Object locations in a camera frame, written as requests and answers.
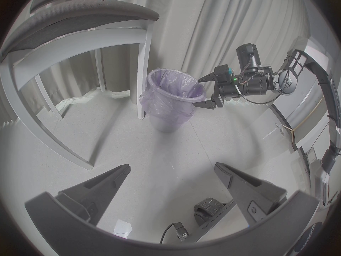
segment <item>white floor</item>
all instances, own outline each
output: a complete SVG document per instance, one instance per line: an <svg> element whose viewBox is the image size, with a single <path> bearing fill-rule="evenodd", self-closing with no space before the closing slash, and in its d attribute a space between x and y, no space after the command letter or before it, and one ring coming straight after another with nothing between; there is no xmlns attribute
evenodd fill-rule
<svg viewBox="0 0 341 256"><path fill-rule="evenodd" d="M148 117L137 118L129 97L92 93L95 97L65 107L61 121L45 109L38 115L57 138L94 162L91 171L49 150L19 120L0 130L0 195L23 232L45 255L56 254L39 235L24 202L43 191L55 196L121 164L130 164L131 172L98 227L113 233L120 219L132 227L129 239L145 242L158 243L172 222L182 222L192 233L198 227L193 216L196 203L206 197L220 202L231 199L213 171L216 162L271 181L285 188L288 196L297 189L309 189L303 160L293 152L287 132L282 135L276 129L280 122L267 106L230 101L221 109L198 109L178 131L165 134L153 129ZM235 210L202 240L246 226ZM169 230L164 243L172 242L179 241Z"/></svg>

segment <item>curtain fold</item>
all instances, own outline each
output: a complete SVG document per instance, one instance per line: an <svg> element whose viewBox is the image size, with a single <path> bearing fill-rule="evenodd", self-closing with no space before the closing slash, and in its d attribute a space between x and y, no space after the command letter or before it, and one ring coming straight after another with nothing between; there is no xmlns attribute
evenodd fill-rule
<svg viewBox="0 0 341 256"><path fill-rule="evenodd" d="M121 1L146 6L160 15L154 25L148 71L157 67L177 69L198 79L216 66L228 64L238 74L236 48L244 43L257 45L262 64L271 64L276 71L292 41L297 36L310 36L302 0ZM130 52L128 45L102 51L107 89L113 92L129 89L130 54L134 52ZM99 85L91 52L47 69L41 78L55 105L63 99L82 96ZM37 112L45 103L34 83L33 80L23 88L23 95ZM205 84L208 96L213 91L212 85ZM268 101L275 95L268 92L249 98ZM3 103L0 103L0 121L6 122L13 113L8 113Z"/></svg>

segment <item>white trash can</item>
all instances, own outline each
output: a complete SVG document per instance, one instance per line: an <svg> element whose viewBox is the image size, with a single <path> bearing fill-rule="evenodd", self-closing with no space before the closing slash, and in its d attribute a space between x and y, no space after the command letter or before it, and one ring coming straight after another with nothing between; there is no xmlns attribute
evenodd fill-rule
<svg viewBox="0 0 341 256"><path fill-rule="evenodd" d="M147 75L140 103L155 129L174 132L194 114L194 102L205 100L205 89L191 75L157 68Z"/></svg>

